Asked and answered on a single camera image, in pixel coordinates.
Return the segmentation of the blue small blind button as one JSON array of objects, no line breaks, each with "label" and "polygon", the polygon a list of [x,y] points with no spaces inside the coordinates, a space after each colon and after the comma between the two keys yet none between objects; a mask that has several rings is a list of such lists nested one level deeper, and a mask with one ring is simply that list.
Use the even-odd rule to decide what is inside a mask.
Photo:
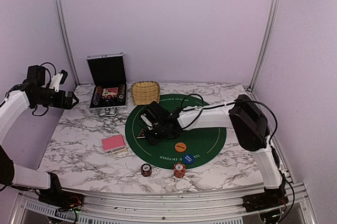
[{"label": "blue small blind button", "polygon": [[193,164],[195,162],[195,158],[191,154],[186,154],[183,156],[183,162],[185,164]]}]

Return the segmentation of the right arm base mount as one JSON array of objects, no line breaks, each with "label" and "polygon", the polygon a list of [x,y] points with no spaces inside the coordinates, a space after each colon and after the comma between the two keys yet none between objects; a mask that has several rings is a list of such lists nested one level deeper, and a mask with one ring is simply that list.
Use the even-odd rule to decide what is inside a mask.
[{"label": "right arm base mount", "polygon": [[288,202],[286,192],[278,189],[267,189],[262,193],[244,196],[242,206],[246,212],[254,212],[282,206]]}]

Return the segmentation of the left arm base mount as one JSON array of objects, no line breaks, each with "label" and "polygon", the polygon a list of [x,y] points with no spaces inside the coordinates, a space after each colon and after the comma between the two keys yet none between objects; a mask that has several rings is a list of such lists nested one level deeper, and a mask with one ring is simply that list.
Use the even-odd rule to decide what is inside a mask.
[{"label": "left arm base mount", "polygon": [[37,194],[40,202],[58,207],[61,211],[80,209],[84,200],[83,194],[55,188],[39,190]]}]

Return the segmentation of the black red 100 chip stack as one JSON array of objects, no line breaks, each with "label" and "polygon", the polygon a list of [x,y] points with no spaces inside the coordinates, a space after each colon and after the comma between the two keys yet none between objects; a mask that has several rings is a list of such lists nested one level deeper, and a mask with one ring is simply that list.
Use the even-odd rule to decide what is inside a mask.
[{"label": "black red 100 chip stack", "polygon": [[142,164],[141,174],[144,177],[149,177],[152,174],[152,167],[150,164]]}]

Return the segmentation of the black red triangular all-in marker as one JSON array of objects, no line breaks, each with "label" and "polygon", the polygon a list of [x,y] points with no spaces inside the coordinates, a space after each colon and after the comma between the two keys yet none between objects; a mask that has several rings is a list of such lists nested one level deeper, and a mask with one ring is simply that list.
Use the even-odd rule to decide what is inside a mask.
[{"label": "black red triangular all-in marker", "polygon": [[145,129],[142,129],[141,131],[140,131],[140,133],[138,134],[138,136],[136,137],[136,139],[146,139],[146,135],[145,135],[145,133],[146,133],[146,130]]}]

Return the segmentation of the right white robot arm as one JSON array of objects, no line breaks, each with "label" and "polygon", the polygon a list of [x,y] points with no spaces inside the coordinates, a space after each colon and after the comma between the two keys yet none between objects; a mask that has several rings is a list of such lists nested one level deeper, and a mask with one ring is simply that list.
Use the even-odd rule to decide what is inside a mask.
[{"label": "right white robot arm", "polygon": [[184,131],[203,128],[232,128],[239,145],[254,157],[263,178],[264,188],[261,203],[272,207],[281,199],[280,188],[284,187],[285,175],[280,169],[280,160],[271,144],[274,132],[260,110],[261,102],[239,95],[227,104],[183,106],[168,111],[157,102],[145,106],[140,119],[145,125],[145,138],[155,145],[169,136],[179,136]]}]

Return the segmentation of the red playing card deck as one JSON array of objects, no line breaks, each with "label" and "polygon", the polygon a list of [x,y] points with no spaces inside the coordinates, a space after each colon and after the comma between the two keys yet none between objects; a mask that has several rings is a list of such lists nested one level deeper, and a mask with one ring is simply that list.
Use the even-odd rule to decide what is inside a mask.
[{"label": "red playing card deck", "polygon": [[122,135],[116,135],[102,139],[102,146],[104,151],[120,151],[125,148],[125,142]]}]

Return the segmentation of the red tan 5 chip stack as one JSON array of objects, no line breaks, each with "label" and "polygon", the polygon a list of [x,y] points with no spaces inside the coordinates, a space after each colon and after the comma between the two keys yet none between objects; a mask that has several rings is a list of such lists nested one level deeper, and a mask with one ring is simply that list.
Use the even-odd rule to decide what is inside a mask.
[{"label": "red tan 5 chip stack", "polygon": [[176,163],[174,165],[174,176],[177,178],[183,178],[186,172],[186,166],[182,163]]}]

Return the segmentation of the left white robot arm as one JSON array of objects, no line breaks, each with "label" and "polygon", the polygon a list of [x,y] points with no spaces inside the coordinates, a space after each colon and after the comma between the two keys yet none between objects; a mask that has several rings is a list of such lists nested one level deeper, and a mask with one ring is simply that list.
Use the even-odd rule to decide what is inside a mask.
[{"label": "left white robot arm", "polygon": [[56,114],[46,119],[31,118],[28,109],[37,105],[72,109],[78,103],[71,91],[41,88],[29,94],[18,89],[7,94],[1,102],[1,185],[46,190],[45,196],[54,205],[66,202],[65,191],[52,185],[57,176],[36,169],[56,124]]}]

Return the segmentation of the orange big blind button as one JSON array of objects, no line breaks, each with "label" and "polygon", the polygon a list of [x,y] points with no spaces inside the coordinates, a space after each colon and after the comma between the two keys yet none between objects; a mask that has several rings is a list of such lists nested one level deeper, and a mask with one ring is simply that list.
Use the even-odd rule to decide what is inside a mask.
[{"label": "orange big blind button", "polygon": [[187,150],[187,145],[183,142],[178,142],[175,144],[174,148],[177,152],[185,152]]}]

